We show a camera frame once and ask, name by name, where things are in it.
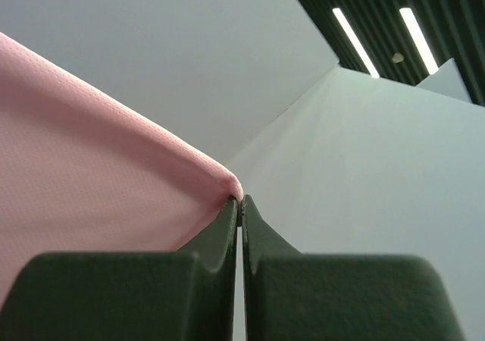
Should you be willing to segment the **pink t-shirt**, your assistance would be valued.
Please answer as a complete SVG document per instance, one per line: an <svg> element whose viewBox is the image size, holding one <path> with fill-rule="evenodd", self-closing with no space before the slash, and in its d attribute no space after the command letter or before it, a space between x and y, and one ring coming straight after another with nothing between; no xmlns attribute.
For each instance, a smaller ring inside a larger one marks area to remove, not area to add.
<svg viewBox="0 0 485 341"><path fill-rule="evenodd" d="M173 251L243 188L222 164L1 37L1 294L44 252Z"/></svg>

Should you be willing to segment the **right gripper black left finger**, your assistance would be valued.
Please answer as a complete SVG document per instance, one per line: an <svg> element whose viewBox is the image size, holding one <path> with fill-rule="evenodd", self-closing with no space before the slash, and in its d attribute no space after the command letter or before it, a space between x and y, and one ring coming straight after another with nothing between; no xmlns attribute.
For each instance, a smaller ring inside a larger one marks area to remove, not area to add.
<svg viewBox="0 0 485 341"><path fill-rule="evenodd" d="M3 340L229 340L238 203L175 252L50 252L20 271Z"/></svg>

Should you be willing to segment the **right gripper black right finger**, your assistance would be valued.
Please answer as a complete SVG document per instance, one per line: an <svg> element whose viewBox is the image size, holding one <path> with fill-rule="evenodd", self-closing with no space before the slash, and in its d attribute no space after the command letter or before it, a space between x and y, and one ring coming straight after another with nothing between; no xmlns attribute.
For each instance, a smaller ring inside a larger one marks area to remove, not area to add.
<svg viewBox="0 0 485 341"><path fill-rule="evenodd" d="M410 255L305 254L241 204L249 340L462 340L439 274Z"/></svg>

